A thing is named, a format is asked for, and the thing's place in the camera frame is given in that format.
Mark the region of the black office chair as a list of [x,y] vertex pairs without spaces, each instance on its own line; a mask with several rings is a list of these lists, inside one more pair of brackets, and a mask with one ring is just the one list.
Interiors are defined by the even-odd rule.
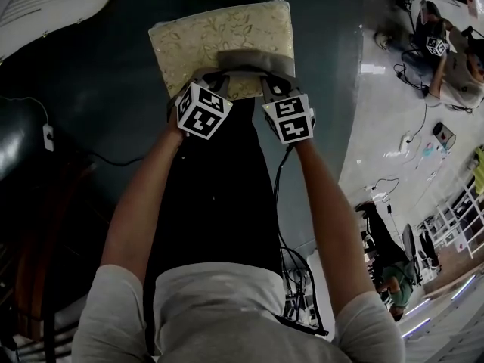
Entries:
[[411,270],[414,272],[413,285],[421,285],[423,278],[420,274],[420,264],[417,257],[417,249],[414,242],[414,234],[409,224],[406,224],[402,232],[405,254],[410,262]]

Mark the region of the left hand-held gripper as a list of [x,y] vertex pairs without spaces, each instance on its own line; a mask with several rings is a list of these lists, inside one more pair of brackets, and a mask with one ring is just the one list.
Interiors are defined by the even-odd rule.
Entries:
[[230,75],[219,69],[198,69],[183,95],[175,100],[177,126],[190,135],[209,140],[227,118]]

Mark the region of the round waste bin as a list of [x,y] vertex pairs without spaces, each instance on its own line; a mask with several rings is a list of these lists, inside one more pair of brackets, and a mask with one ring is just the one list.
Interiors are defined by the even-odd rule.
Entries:
[[442,122],[435,124],[433,127],[433,135],[445,151],[449,151],[455,144],[456,135]]

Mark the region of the person's black trousers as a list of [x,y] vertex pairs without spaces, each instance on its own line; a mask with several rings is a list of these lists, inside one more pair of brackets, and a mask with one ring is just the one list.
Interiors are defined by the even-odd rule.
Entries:
[[183,265],[229,262],[281,275],[278,214],[253,125],[255,101],[235,101],[211,139],[184,138],[169,171],[144,282],[154,351],[155,280]]

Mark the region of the white shelving rack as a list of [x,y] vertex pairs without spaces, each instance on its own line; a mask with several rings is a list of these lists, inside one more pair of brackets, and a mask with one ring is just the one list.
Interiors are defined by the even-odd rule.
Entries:
[[473,172],[456,175],[430,193],[433,207],[418,229],[427,233],[434,247],[455,247],[471,259],[484,250],[484,192]]

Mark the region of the cream upholstered footstool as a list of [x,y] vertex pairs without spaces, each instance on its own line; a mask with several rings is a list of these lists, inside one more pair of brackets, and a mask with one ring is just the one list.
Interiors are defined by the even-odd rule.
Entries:
[[170,97],[181,91],[195,70],[217,68],[219,51],[258,49],[294,59],[290,5],[285,0],[160,22],[148,35]]

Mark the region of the gray wiping cloth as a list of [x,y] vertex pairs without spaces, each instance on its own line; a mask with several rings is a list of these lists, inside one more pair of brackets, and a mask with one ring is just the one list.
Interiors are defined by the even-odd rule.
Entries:
[[221,70],[264,71],[296,76],[293,58],[258,49],[219,51],[217,61]]

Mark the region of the person's right forearm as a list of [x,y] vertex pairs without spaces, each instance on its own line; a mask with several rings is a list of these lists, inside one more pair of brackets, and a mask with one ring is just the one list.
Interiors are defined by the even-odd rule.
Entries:
[[355,213],[310,140],[296,144],[313,231],[334,315],[373,291]]

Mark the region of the person's white t-shirt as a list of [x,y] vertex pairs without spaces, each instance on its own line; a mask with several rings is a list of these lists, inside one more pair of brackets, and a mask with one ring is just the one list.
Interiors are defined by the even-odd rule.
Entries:
[[332,341],[276,320],[281,277],[208,262],[162,273],[154,294],[153,360],[145,341],[143,287],[130,271],[95,275],[72,346],[73,363],[405,363],[400,330],[375,292],[338,314]]

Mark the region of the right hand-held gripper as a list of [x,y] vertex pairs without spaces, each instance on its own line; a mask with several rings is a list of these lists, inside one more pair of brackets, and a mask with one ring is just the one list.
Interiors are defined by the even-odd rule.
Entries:
[[[265,102],[262,109],[279,141],[294,144],[313,138],[315,112],[309,106],[308,95],[302,94],[299,80],[286,73],[271,72],[260,76],[260,82]],[[285,98],[276,101],[277,97]]]

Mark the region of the person's left forearm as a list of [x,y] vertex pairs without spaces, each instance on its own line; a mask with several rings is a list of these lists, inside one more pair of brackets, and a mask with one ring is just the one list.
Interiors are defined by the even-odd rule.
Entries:
[[182,140],[175,124],[165,128],[123,192],[110,221],[101,269],[122,270],[138,291],[143,287],[169,171]]

